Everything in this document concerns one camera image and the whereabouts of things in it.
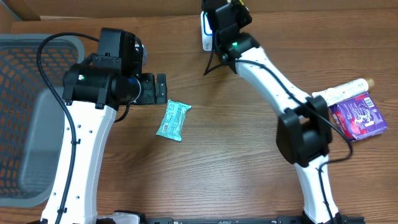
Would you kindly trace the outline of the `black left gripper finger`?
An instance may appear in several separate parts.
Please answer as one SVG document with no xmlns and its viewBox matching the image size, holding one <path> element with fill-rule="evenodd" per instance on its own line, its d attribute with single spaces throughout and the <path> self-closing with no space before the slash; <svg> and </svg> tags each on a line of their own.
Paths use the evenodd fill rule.
<svg viewBox="0 0 398 224">
<path fill-rule="evenodd" d="M 157 78 L 157 84 L 160 86 L 166 86 L 167 85 L 167 78 L 166 78 L 166 74 L 164 73 L 158 73 L 156 75 Z"/>
<path fill-rule="evenodd" d="M 167 86 L 158 85 L 156 88 L 156 103 L 166 104 L 167 102 Z"/>
</svg>

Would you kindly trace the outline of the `green juice carton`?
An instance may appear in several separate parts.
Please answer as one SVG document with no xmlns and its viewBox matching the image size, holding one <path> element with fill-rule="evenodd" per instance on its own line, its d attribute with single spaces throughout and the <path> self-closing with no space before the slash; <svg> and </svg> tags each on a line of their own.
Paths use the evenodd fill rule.
<svg viewBox="0 0 398 224">
<path fill-rule="evenodd" d="M 243 9 L 248 9 L 245 4 L 243 3 L 242 0 L 228 0 L 228 2 L 232 5 L 232 6 L 236 6 L 236 7 L 242 7 Z"/>
</svg>

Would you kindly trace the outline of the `teal tissue packet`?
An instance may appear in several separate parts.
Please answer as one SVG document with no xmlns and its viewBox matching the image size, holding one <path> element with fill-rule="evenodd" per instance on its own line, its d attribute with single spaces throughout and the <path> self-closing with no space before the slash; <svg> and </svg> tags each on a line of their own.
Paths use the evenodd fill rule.
<svg viewBox="0 0 398 224">
<path fill-rule="evenodd" d="M 186 105 L 185 103 L 169 99 L 165 110 L 165 116 L 156 132 L 156 135 L 181 142 L 185 118 L 187 112 L 191 108 L 191 105 Z"/>
</svg>

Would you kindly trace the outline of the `white tube gold cap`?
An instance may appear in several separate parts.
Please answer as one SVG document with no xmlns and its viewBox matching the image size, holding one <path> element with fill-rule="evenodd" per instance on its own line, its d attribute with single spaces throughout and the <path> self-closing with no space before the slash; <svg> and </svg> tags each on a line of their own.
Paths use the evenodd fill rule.
<svg viewBox="0 0 398 224">
<path fill-rule="evenodd" d="M 332 106 L 354 96 L 365 93 L 374 86 L 375 81 L 372 78 L 359 78 L 323 91 L 313 92 L 312 96 L 314 98 L 321 96 L 326 101 L 327 106 Z"/>
</svg>

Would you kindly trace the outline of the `purple Carefree packet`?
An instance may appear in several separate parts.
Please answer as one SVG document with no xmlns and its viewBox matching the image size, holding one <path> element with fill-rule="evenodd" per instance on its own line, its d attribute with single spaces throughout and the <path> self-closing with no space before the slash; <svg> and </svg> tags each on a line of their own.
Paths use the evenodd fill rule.
<svg viewBox="0 0 398 224">
<path fill-rule="evenodd" d="M 350 141 L 382 134 L 388 124 L 368 92 L 329 107 L 339 129 Z"/>
</svg>

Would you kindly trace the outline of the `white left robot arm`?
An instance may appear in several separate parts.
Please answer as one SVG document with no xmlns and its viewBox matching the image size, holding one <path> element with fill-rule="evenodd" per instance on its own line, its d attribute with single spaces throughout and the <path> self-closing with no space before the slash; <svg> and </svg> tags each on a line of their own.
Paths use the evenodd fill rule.
<svg viewBox="0 0 398 224">
<path fill-rule="evenodd" d="M 97 188 L 104 148 L 121 106 L 160 105 L 167 101 L 166 76 L 144 73 L 146 49 L 138 36 L 104 28 L 98 50 L 72 65 L 55 99 L 65 114 L 62 148 L 52 191 L 41 223 L 146 222 L 143 214 L 97 212 Z"/>
</svg>

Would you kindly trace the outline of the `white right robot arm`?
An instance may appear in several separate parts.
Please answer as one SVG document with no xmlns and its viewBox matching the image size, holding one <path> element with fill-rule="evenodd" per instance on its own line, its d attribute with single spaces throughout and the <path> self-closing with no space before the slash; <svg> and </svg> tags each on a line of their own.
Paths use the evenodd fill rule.
<svg viewBox="0 0 398 224">
<path fill-rule="evenodd" d="M 277 115 L 277 147 L 295 166 L 309 223 L 337 223 L 328 176 L 331 123 L 326 101 L 290 82 L 268 58 L 260 43 L 242 28 L 252 17 L 242 1 L 202 2 L 203 19 L 212 34 L 212 51 L 220 64 L 250 83 Z"/>
</svg>

